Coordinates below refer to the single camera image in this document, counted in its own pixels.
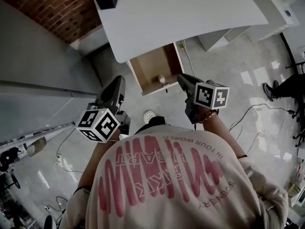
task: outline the gray wall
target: gray wall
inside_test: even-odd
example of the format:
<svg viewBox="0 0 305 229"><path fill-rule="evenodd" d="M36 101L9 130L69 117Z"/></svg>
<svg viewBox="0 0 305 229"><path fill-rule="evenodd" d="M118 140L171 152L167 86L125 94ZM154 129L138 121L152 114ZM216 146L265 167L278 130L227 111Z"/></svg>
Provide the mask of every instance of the gray wall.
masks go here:
<svg viewBox="0 0 305 229"><path fill-rule="evenodd" d="M77 50L0 0L0 80L97 93L99 81Z"/></svg>
<svg viewBox="0 0 305 229"><path fill-rule="evenodd" d="M302 62L298 48L305 46L305 0L297 0L290 5L295 13L300 25L294 28L289 28L284 31L284 36L289 44L295 62Z"/></svg>

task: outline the white desk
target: white desk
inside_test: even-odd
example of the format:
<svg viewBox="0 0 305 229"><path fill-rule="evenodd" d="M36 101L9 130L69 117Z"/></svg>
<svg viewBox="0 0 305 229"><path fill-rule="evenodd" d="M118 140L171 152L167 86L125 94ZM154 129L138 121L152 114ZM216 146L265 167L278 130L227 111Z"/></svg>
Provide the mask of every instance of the white desk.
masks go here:
<svg viewBox="0 0 305 229"><path fill-rule="evenodd" d="M268 23L252 0L118 0L97 10L120 63L181 39Z"/></svg>

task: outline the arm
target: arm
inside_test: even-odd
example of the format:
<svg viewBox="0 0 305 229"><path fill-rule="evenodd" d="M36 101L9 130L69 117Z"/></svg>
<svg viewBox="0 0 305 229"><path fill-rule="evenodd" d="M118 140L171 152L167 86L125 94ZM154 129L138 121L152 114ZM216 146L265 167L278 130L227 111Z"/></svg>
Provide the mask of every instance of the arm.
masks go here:
<svg viewBox="0 0 305 229"><path fill-rule="evenodd" d="M199 107L199 109L202 115L209 111L203 107ZM226 141L234 151L237 158L241 158L242 156L246 155L217 115L214 115L210 119L204 121L203 127L205 131L212 132Z"/></svg>
<svg viewBox="0 0 305 229"><path fill-rule="evenodd" d="M119 135L120 131L118 129L111 137L111 140L119 140ZM101 158L113 144L115 144L115 141L98 143L96 145L77 187L92 187L97 166L99 165Z"/></svg>

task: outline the white t-shirt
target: white t-shirt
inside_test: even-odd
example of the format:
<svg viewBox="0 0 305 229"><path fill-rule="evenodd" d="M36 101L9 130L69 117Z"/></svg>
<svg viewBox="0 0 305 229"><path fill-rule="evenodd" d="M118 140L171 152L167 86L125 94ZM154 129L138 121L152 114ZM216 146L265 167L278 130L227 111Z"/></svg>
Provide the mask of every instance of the white t-shirt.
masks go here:
<svg viewBox="0 0 305 229"><path fill-rule="evenodd" d="M163 126L114 144L60 228L284 228L287 214L286 191L222 138Z"/></svg>

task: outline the white round object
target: white round object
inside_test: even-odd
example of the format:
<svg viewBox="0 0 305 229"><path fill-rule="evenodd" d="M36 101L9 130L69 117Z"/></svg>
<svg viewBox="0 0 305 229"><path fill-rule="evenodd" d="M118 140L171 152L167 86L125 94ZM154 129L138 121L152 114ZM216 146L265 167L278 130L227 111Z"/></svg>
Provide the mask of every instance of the white round object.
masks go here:
<svg viewBox="0 0 305 229"><path fill-rule="evenodd" d="M165 82L165 77L163 75L158 75L158 80L160 81L160 83L164 83Z"/></svg>
<svg viewBox="0 0 305 229"><path fill-rule="evenodd" d="M156 117L156 114L152 110L148 110L144 113L143 120L145 124L148 124L149 121Z"/></svg>

